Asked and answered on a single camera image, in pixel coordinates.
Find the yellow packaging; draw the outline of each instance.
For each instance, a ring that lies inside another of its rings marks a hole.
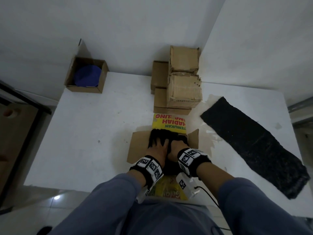
[[[184,118],[167,114],[154,114],[152,129],[167,129],[172,132],[186,134],[186,121]]]
[[[176,176],[163,176],[151,189],[149,196],[188,200],[176,182]]]

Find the black fuzzy cloth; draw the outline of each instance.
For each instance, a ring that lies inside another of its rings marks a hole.
[[[310,179],[299,158],[224,97],[200,117],[233,147],[252,170],[276,186],[288,199],[296,198]]]
[[[150,137],[149,137],[149,145],[148,147],[152,147],[152,143],[155,142],[156,139],[160,138],[162,146],[164,145],[164,142],[166,139],[169,140],[168,147],[167,147],[167,154],[171,152],[171,142],[173,140],[180,141],[182,140],[185,144],[188,145],[187,137],[172,131],[169,131],[167,129],[153,129],[151,130]],[[164,175],[178,175],[182,172],[182,169],[179,167],[177,162],[172,162],[167,158],[165,159],[165,166],[162,169]]]

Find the person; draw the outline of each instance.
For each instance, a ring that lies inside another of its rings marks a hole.
[[[167,146],[168,140],[162,146],[157,139],[146,155],[163,168]],[[174,162],[189,148],[182,141],[172,141],[170,146],[168,159]],[[195,170],[217,198],[233,234],[313,234],[251,181],[234,178],[211,162],[203,162]],[[131,169],[98,185],[49,235],[223,234],[206,207],[149,199],[138,204],[135,199],[146,180],[143,173]]]

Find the person's left arm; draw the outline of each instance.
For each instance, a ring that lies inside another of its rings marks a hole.
[[[164,167],[168,140],[148,148],[146,155],[157,159]],[[115,234],[119,223],[127,216],[142,187],[143,174],[130,170],[98,185],[91,194],[49,235]]]

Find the black cable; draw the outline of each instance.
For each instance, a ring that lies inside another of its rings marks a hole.
[[[203,189],[203,190],[205,191],[205,193],[207,193],[208,196],[213,200],[213,202],[216,204],[216,206],[220,209],[220,207],[219,207],[219,205],[217,204],[217,202],[215,202],[215,200],[212,198],[212,196],[211,196],[203,187],[201,187],[201,186],[196,186],[195,189],[197,189],[197,188]],[[213,231],[212,231],[213,228],[219,228],[219,229],[224,229],[224,230],[227,230],[227,231],[231,231],[231,230],[228,229],[228,228],[215,227],[215,226],[213,226],[213,227],[211,227],[211,233],[212,233],[212,234],[213,234]]]
[[[203,190],[205,191],[205,193],[208,194],[208,196],[213,200],[213,202],[214,202],[214,203],[216,204],[216,206],[219,208],[219,205],[217,204],[217,202],[215,202],[215,200],[212,198],[212,196],[211,196],[203,187],[201,187],[201,186],[196,186],[195,189],[197,189],[197,188],[203,189]]]

